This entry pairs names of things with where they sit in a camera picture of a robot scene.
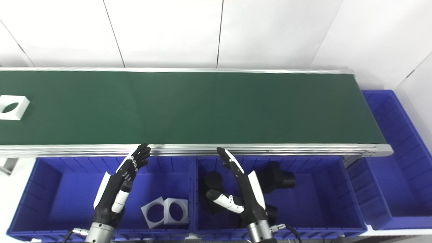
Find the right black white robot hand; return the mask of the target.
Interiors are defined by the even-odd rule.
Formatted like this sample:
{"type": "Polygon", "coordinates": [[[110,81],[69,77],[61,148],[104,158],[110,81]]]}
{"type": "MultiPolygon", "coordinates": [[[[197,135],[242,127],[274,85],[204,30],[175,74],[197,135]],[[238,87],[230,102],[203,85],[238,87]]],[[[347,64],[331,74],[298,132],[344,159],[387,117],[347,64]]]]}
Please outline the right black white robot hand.
{"type": "Polygon", "coordinates": [[[236,157],[227,149],[217,147],[216,151],[223,165],[233,172],[242,199],[240,200],[241,204],[238,204],[233,195],[225,195],[214,189],[206,192],[207,199],[231,212],[239,214],[243,218],[245,225],[258,224],[260,222],[268,224],[264,196],[256,173],[253,171],[247,175],[236,157]]]}

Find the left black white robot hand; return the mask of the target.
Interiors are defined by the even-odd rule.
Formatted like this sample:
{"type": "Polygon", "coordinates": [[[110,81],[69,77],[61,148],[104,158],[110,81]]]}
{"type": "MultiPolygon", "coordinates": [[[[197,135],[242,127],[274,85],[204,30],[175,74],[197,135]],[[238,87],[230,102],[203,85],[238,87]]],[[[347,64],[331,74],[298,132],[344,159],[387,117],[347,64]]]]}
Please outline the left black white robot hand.
{"type": "Polygon", "coordinates": [[[96,195],[93,222],[116,228],[125,214],[125,202],[140,168],[148,164],[151,148],[144,143],[130,152],[114,174],[106,173],[96,195]]]}

